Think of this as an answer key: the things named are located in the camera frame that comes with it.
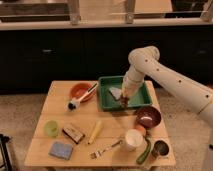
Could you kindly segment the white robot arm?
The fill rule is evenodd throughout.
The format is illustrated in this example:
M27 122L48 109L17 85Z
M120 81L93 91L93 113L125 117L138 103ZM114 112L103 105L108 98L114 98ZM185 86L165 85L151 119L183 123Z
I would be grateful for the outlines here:
M130 68L122 83L122 96L130 99L149 76L174 97L186 104L211 128L208 150L213 152L213 89L206 87L159 62L155 46L132 50L128 55Z

